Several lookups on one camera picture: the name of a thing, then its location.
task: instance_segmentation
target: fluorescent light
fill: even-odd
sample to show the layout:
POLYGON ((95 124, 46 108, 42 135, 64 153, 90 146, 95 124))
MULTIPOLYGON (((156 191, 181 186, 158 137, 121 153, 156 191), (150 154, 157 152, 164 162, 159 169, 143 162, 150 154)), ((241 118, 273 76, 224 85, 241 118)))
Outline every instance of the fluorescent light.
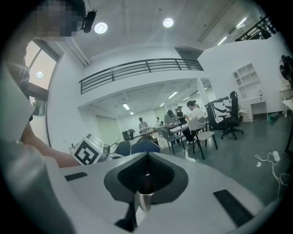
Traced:
POLYGON ((105 33, 107 29, 108 29, 108 25, 103 22, 97 23, 94 28, 95 32, 98 34, 105 33))
POLYGON ((163 25, 165 27, 172 27, 173 24, 174 24, 174 21, 171 18, 164 19, 163 21, 163 25))
POLYGON ((218 46, 221 45, 221 44, 223 43, 223 41, 225 41, 226 39, 227 39, 227 37, 224 37, 224 38, 220 41, 220 43, 218 44, 218 46))
POLYGON ((173 97, 176 93, 178 93, 178 91, 175 91, 168 99, 170 99, 171 97, 173 97))
POLYGON ((246 17, 236 27, 239 27, 245 20, 246 20, 246 17))
POLYGON ((123 104, 123 106, 125 107, 126 110, 129 110, 129 107, 127 104, 123 104))

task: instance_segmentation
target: white cable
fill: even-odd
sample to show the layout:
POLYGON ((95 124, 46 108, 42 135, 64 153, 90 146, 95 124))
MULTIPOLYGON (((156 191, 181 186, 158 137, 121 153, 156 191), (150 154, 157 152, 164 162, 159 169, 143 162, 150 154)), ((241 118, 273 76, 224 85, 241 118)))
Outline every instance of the white cable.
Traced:
POLYGON ((262 161, 262 162, 271 162, 272 166, 271 166, 271 170, 272 170, 272 173, 273 173, 273 176, 276 178, 276 180, 278 181, 279 183, 279 188, 278 188, 278 195, 277 195, 277 199, 279 199, 279 193, 280 193, 280 187, 281 187, 281 184, 284 185, 284 186, 289 186, 289 182, 287 184, 284 184, 284 182, 281 180, 281 176, 289 176, 291 177, 289 174, 280 174, 280 178, 276 176, 276 173, 275 173, 275 170, 274 170, 274 166, 278 164, 279 161, 277 161, 275 164, 273 161, 269 160, 269 156, 273 155, 271 152, 268 153, 267 155, 267 159, 263 160, 260 158, 260 156, 258 156, 257 154, 255 155, 255 157, 259 160, 259 161, 262 161))

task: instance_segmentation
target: gray concrete floor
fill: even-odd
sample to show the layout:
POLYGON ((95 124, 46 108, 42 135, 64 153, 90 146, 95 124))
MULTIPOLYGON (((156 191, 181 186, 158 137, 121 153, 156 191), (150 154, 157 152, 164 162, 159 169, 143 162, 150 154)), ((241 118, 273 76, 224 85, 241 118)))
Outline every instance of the gray concrete floor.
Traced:
MULTIPOLYGON (((202 142, 205 160, 202 159, 198 147, 195 147, 193 154, 192 145, 186 144, 186 141, 184 143, 186 151, 178 144, 174 146, 175 156, 217 169, 249 189, 266 205, 276 199, 279 184, 272 174, 271 163, 262 162, 260 167, 256 167, 258 159, 255 155, 258 154, 262 159, 266 159, 269 152, 278 151, 281 160, 275 166, 275 173, 279 176, 287 172, 291 157, 284 150, 291 128, 291 116, 287 118, 282 116, 273 124, 268 123, 267 120, 259 120, 242 123, 240 127, 243 127, 241 129, 244 134, 235 133, 237 140, 234 140, 232 134, 224 136, 221 140, 222 131, 215 130, 218 149, 215 148, 212 138, 208 140, 207 147, 202 142)), ((163 148, 161 153, 173 155, 168 147, 163 148)), ((280 196, 285 189, 281 186, 280 196)))

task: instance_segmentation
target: seated person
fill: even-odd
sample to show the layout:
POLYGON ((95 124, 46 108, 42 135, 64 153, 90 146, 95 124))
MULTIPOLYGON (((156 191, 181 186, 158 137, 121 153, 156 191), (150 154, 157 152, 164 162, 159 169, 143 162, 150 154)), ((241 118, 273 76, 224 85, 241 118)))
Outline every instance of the seated person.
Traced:
MULTIPOLYGON (((173 111, 168 110, 164 117, 164 122, 166 124, 167 130, 174 128, 176 126, 177 121, 177 116, 173 114, 173 111)), ((183 130, 182 133, 188 141, 192 141, 192 136, 188 128, 183 130)))
POLYGON ((182 112, 182 106, 178 107, 177 118, 179 119, 179 122, 180 122, 181 125, 187 123, 186 120, 185 120, 185 115, 182 112))
POLYGON ((164 123, 166 127, 173 128, 178 122, 177 116, 173 114, 173 111, 168 110, 164 117, 164 123))
POLYGON ((195 106, 195 103, 194 101, 189 101, 187 103, 187 107, 191 110, 191 115, 190 115, 190 118, 189 117, 186 117, 188 121, 194 119, 196 121, 198 121, 200 118, 203 118, 203 112, 200 108, 197 108, 195 106))

